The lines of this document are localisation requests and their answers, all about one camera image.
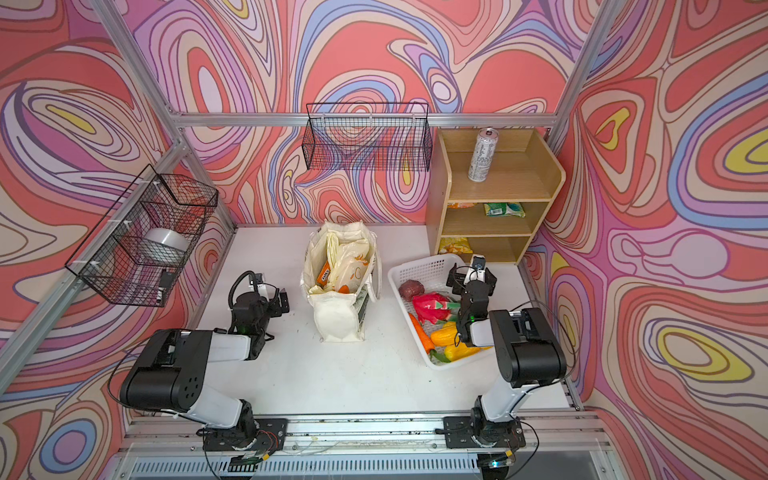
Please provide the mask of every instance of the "white table surface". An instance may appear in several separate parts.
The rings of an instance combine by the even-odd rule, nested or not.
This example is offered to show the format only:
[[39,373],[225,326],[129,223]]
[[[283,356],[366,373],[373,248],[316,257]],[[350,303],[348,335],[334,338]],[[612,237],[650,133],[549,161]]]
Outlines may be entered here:
[[[244,227],[229,255],[198,329],[228,328],[227,294],[245,270],[285,288],[290,313],[271,319],[268,342],[258,359],[208,366],[205,382],[251,403],[257,415],[468,411],[498,375],[495,356],[436,371],[425,365],[389,286],[393,266],[428,257],[424,226],[371,227],[379,238],[382,298],[369,303],[366,340],[323,343],[299,278],[310,233],[316,227]],[[488,265],[498,282],[489,308],[512,308],[528,300],[516,266]],[[235,294],[247,290],[244,280]],[[523,409],[568,408],[560,385],[537,389]]]

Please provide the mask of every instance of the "psychedelic wall pattern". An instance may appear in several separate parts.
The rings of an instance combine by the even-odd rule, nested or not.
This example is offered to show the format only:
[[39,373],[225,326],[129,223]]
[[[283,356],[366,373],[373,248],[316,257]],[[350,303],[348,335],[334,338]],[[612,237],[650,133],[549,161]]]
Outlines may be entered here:
[[[171,0],[122,12],[178,111],[425,101],[436,112],[535,113],[557,106],[597,7]],[[427,173],[308,172],[302,128],[211,127],[187,137],[236,223],[424,221]]]
[[633,0],[571,116],[525,264],[631,478],[768,476],[766,65],[766,2]]
[[[169,147],[94,20],[80,0],[0,5],[3,343],[135,174]],[[81,293],[0,397],[1,479],[99,475],[133,415],[107,400],[109,372],[155,329],[185,325],[226,235],[213,217],[163,309]]]

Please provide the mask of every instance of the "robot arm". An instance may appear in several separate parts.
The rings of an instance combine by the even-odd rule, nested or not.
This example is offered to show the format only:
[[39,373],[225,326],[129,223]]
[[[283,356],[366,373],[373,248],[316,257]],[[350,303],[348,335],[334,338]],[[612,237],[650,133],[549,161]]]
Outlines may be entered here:
[[[468,345],[495,347],[499,377],[475,401],[466,433],[481,446],[494,446],[503,440],[519,448],[525,439],[515,435],[521,432],[517,411],[530,391],[565,377],[565,355],[540,309],[488,312],[488,296],[493,292],[495,278],[485,268],[485,259],[476,257],[460,289],[456,329],[460,340]],[[451,418],[445,418],[446,444],[461,448],[461,442],[452,441],[462,434],[453,433],[456,430],[451,429]]]
[[[232,300],[246,277],[250,290]],[[266,342],[271,317],[288,313],[285,290],[275,288],[268,300],[260,274],[245,272],[230,290],[232,325],[224,329],[158,330],[147,342],[120,388],[120,401],[136,409],[176,413],[213,430],[228,448],[249,448],[257,424],[250,404],[206,386],[207,366],[213,362],[253,360]]]

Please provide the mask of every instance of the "wooden cubby shelf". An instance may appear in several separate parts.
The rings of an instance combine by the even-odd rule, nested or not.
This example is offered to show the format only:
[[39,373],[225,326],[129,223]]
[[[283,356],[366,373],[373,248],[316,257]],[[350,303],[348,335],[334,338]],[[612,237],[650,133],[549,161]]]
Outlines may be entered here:
[[[536,130],[500,130],[484,182],[467,173],[476,130],[438,130],[432,154],[426,224],[432,255],[443,237],[467,237],[489,262],[517,263],[565,182],[565,172]],[[520,202],[525,217],[487,217],[483,203]],[[476,203],[447,208],[449,203]],[[462,255],[468,260],[472,255]]]

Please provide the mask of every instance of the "wall-mounted wire basket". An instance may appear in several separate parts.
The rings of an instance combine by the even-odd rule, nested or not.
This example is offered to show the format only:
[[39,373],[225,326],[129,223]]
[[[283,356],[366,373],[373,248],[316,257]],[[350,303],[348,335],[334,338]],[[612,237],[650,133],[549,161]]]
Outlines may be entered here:
[[[66,267],[109,303],[165,306],[218,203],[216,188],[185,175],[139,174],[136,203],[93,256],[73,261],[99,224],[67,260]],[[129,195],[128,189],[123,197]]]
[[429,171],[426,103],[314,103],[306,111],[308,170]]

